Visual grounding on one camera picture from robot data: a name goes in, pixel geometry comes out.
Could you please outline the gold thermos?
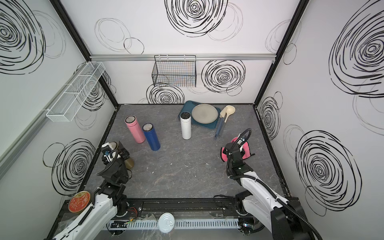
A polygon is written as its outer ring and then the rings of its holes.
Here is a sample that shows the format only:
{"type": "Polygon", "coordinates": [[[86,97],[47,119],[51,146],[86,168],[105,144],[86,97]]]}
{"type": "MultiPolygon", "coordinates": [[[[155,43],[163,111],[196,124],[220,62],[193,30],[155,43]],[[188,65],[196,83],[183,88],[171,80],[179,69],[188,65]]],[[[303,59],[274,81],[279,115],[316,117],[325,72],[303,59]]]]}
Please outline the gold thermos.
{"type": "Polygon", "coordinates": [[[134,160],[130,157],[129,151],[123,146],[121,142],[116,143],[117,148],[113,151],[115,153],[113,159],[121,159],[124,162],[126,168],[131,170],[135,164],[134,160]]]}

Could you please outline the pink cloth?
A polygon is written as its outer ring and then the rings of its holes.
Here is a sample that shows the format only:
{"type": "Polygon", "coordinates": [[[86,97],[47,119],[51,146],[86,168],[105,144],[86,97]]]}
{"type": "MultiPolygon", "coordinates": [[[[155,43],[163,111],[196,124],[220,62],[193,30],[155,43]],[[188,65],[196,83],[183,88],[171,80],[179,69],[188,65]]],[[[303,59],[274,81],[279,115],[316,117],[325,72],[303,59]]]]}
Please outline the pink cloth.
{"type": "MultiPolygon", "coordinates": [[[[232,145],[234,143],[238,143],[239,142],[238,138],[239,137],[233,138],[230,143],[226,144],[225,147],[221,148],[220,156],[221,156],[222,162],[227,162],[228,161],[227,153],[231,149],[231,147],[232,147],[232,145]]],[[[241,156],[242,156],[243,160],[246,160],[246,159],[248,159],[248,158],[250,158],[251,156],[254,155],[250,151],[250,147],[249,147],[249,143],[248,142],[240,141],[240,143],[243,144],[242,146],[240,146],[241,156]]]]}

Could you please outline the pink thermos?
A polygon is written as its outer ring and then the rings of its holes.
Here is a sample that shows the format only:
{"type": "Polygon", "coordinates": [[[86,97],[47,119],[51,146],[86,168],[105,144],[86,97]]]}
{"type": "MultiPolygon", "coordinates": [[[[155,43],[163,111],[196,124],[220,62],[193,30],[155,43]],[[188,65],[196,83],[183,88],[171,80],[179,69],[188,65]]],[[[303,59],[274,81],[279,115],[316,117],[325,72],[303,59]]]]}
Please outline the pink thermos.
{"type": "Polygon", "coordinates": [[[135,116],[133,115],[127,116],[125,118],[125,123],[129,131],[131,132],[133,138],[138,144],[141,144],[146,140],[143,130],[140,127],[140,124],[135,116]]]}

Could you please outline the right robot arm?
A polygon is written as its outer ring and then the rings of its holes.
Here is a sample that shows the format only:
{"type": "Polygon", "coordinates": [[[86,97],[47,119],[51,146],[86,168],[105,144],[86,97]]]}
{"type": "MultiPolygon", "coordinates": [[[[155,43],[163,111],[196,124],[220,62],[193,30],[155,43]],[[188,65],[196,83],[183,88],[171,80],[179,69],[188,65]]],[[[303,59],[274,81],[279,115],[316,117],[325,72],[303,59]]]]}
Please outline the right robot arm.
{"type": "Polygon", "coordinates": [[[224,147],[227,157],[227,175],[237,181],[247,194],[240,197],[241,208],[252,215],[274,240],[313,240],[314,230],[290,201],[272,190],[256,172],[244,162],[242,145],[232,142],[224,147]]]}

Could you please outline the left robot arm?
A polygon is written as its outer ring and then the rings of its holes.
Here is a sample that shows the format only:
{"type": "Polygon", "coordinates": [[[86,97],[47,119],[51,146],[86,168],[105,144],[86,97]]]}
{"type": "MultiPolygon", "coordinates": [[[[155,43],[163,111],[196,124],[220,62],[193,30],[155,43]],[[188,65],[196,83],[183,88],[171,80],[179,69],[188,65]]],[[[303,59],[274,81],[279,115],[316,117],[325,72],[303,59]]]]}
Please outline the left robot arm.
{"type": "Polygon", "coordinates": [[[112,218],[123,217],[128,213],[124,190],[132,177],[132,171],[126,166],[130,154],[121,142],[102,145],[101,153],[106,166],[97,176],[104,179],[103,183],[91,195],[86,209],[52,237],[53,240],[93,240],[112,218]]]}

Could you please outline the blue thermos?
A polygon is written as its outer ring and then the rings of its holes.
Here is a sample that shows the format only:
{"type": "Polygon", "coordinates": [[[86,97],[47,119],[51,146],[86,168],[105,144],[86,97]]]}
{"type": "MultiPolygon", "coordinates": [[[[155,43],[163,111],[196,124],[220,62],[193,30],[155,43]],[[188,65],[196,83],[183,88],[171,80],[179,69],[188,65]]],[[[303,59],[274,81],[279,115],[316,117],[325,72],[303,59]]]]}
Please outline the blue thermos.
{"type": "Polygon", "coordinates": [[[143,125],[142,130],[151,150],[158,151],[161,148],[161,144],[159,142],[154,125],[151,123],[146,123],[143,125]]]}

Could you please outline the white thermos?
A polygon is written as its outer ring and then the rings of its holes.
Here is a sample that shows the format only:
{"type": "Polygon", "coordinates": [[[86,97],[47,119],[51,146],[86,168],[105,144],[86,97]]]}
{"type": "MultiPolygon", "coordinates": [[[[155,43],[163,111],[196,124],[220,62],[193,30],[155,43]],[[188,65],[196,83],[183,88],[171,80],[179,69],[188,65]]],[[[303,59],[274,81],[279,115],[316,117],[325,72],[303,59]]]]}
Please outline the white thermos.
{"type": "Polygon", "coordinates": [[[189,140],[192,137],[192,115],[189,112],[181,112],[180,114],[182,137],[189,140]]]}

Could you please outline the beige ladle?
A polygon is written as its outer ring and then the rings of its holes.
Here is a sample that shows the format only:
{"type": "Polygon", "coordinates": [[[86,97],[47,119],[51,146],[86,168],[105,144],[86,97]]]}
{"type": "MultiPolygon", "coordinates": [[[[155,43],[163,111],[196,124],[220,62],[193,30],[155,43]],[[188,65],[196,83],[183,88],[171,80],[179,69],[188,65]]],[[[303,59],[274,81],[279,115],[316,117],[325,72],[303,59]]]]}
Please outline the beige ladle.
{"type": "Polygon", "coordinates": [[[236,111],[236,108],[234,106],[230,106],[230,105],[226,106],[226,114],[225,114],[225,120],[224,120],[225,123],[227,122],[229,116],[234,114],[235,111],[236,111]]]}

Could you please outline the grey round plate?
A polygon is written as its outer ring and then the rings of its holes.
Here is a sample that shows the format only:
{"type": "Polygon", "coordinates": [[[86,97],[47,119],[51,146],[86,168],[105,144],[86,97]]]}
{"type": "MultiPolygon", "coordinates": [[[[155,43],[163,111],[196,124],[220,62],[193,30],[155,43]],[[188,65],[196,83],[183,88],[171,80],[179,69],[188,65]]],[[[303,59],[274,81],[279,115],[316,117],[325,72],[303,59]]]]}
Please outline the grey round plate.
{"type": "Polygon", "coordinates": [[[200,104],[193,108],[192,117],[200,124],[210,124],[217,120],[218,111],[215,107],[208,104],[200,104]]]}

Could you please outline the red gold round tin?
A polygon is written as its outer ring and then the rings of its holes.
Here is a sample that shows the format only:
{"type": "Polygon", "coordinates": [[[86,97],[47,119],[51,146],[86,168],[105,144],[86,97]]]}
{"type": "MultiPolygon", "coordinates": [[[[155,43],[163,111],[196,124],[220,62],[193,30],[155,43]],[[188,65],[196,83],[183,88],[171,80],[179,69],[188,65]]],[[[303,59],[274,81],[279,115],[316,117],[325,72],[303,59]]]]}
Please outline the red gold round tin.
{"type": "Polygon", "coordinates": [[[86,209],[90,201],[91,194],[88,191],[81,191],[71,198],[68,209],[71,213],[80,213],[86,209]]]}

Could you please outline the white round can lid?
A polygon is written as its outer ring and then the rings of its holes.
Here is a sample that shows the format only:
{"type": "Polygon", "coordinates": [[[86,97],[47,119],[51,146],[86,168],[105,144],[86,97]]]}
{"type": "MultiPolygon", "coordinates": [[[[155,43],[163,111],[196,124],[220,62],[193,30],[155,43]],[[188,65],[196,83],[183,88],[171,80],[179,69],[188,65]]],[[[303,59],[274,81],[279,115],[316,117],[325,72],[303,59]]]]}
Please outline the white round can lid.
{"type": "Polygon", "coordinates": [[[171,213],[164,213],[159,217],[158,228],[164,234],[170,233],[175,227],[175,218],[171,213]]]}

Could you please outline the white mesh shelf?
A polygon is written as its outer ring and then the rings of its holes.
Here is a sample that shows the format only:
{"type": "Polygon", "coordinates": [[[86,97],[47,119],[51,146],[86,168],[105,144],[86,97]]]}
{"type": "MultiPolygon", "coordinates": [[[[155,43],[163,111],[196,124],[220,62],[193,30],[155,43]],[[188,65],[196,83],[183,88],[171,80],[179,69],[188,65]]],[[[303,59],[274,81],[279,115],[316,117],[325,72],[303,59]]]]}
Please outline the white mesh shelf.
{"type": "Polygon", "coordinates": [[[73,75],[64,92],[46,113],[52,122],[71,122],[81,108],[90,112],[105,103],[103,87],[99,83],[105,72],[102,62],[87,62],[73,75]]]}

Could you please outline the blue handled utensil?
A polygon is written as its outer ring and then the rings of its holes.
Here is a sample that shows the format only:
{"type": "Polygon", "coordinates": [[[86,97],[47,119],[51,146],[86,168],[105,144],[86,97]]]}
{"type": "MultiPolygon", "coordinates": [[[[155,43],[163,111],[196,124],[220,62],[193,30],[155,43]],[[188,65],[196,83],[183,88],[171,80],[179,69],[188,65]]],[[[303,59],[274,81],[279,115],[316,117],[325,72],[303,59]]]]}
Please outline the blue handled utensil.
{"type": "Polygon", "coordinates": [[[219,119],[218,127],[216,130],[215,136],[214,136],[215,139],[217,139],[220,135],[220,131],[221,131],[223,123],[224,123],[224,118],[225,118],[226,112],[227,112],[227,106],[224,107],[222,109],[222,111],[220,112],[220,119],[219,119]]]}

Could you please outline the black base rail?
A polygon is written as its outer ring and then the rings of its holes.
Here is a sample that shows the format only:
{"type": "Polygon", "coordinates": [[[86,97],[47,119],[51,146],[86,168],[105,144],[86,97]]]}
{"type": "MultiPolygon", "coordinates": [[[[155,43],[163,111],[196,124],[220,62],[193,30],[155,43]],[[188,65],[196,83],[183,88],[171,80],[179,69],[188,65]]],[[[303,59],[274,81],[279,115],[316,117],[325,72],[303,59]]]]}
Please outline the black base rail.
{"type": "Polygon", "coordinates": [[[145,218],[151,214],[159,217],[163,213],[185,214],[193,217],[208,214],[214,218],[254,218],[246,213],[240,199],[225,195],[216,195],[212,198],[128,198],[127,203],[126,214],[113,217],[113,220],[145,218]]]}

